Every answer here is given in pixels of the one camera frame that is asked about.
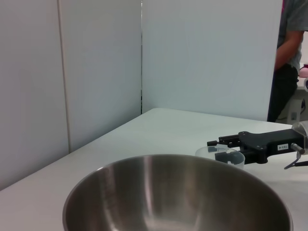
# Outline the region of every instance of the bowl rim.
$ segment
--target bowl rim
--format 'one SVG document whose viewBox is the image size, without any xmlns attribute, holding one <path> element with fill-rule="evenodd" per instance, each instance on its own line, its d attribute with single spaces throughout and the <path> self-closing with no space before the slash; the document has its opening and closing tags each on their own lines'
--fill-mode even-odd
<svg viewBox="0 0 308 231">
<path fill-rule="evenodd" d="M 145 157 L 150 157 L 150 156 L 177 156 L 177 157 L 189 157 L 189 158 L 196 158 L 196 159 L 200 159 L 200 160 L 203 160 L 203 161 L 206 161 L 206 162 L 212 162 L 214 165 L 221 165 L 222 167 L 224 168 L 233 168 L 233 171 L 238 171 L 238 172 L 241 172 L 241 174 L 246 174 L 247 176 L 253 178 L 255 181 L 259 182 L 260 184 L 262 184 L 265 188 L 267 188 L 277 199 L 278 201 L 280 201 L 280 203 L 282 204 L 282 206 L 284 207 L 286 213 L 287 213 L 287 216 L 289 218 L 289 231 L 294 231 L 294 224 L 293 224 L 293 219 L 292 219 L 292 215 L 291 215 L 291 212 L 289 210 L 289 208 L 287 207 L 286 203 L 282 200 L 282 198 L 264 181 L 262 181 L 261 179 L 259 179 L 258 177 L 252 175 L 251 173 L 249 172 L 246 172 L 245 170 L 242 170 L 242 169 L 239 169 L 233 165 L 227 165 L 225 163 L 221 163 L 219 161 L 216 161 L 216 160 L 211 160 L 211 159 L 206 159 L 204 157 L 200 157 L 200 156 L 195 156 L 195 155 L 186 155 L 186 154 L 149 154 L 149 155 L 139 155 L 139 156 L 133 156 L 133 157 L 129 157 L 129 158 L 125 158 L 125 159 L 121 159 L 121 160 L 118 160 L 118 161 L 114 161 L 114 162 L 111 162 L 103 167 L 100 167 L 99 169 L 89 173 L 88 175 L 86 175 L 84 178 L 82 178 L 74 187 L 73 189 L 70 191 L 69 195 L 67 196 L 66 200 L 65 200 L 65 203 L 64 203 L 64 206 L 63 206 L 63 210 L 62 210 L 62 223 L 63 223 L 63 227 L 64 227 L 64 231 L 70 231 L 67 227 L 67 223 L 66 223 L 66 209 L 67 209 L 67 205 L 68 205 L 68 202 L 72 196 L 72 194 L 75 192 L 75 190 L 79 187 L 79 185 L 81 185 L 83 182 L 85 182 L 88 178 L 90 178 L 92 175 L 94 175 L 96 172 L 98 171 L 101 171 L 102 169 L 104 168 L 108 168 L 112 165 L 115 165 L 117 163 L 120 163 L 120 162 L 126 162 L 128 160 L 131 160 L 131 159 L 143 159 Z"/>
</svg>

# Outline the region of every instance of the black pants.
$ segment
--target black pants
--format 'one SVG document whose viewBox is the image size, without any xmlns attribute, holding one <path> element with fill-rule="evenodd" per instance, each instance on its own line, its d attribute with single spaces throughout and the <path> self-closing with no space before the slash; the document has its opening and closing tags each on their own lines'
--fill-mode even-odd
<svg viewBox="0 0 308 231">
<path fill-rule="evenodd" d="M 268 121 L 275 122 L 297 88 L 297 69 L 285 64 L 274 72 Z"/>
</svg>

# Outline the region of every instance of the person's arm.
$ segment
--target person's arm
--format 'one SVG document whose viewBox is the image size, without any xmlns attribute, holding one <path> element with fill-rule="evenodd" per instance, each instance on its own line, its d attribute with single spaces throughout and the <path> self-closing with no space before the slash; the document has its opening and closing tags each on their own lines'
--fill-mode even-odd
<svg viewBox="0 0 308 231">
<path fill-rule="evenodd" d="M 303 31 L 287 31 L 283 45 L 277 49 L 275 70 L 281 68 L 296 55 L 303 35 Z"/>
</svg>

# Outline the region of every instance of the gray t-shirt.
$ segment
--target gray t-shirt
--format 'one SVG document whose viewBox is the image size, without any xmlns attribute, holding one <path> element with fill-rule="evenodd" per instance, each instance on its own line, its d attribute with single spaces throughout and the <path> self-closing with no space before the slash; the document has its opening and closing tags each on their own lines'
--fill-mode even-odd
<svg viewBox="0 0 308 231">
<path fill-rule="evenodd" d="M 308 0 L 283 0 L 283 10 L 280 22 L 278 47 L 285 39 L 287 31 L 308 31 Z M 301 46 L 296 55 L 288 62 L 299 71 L 302 57 Z"/>
</svg>

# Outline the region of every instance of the label sticker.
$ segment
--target label sticker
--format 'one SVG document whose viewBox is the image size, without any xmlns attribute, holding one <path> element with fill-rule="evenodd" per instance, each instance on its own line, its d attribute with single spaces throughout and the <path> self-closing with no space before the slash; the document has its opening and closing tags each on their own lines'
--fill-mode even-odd
<svg viewBox="0 0 308 231">
<path fill-rule="evenodd" d="M 277 146 L 278 151 L 289 149 L 289 144 L 281 144 Z"/>
</svg>

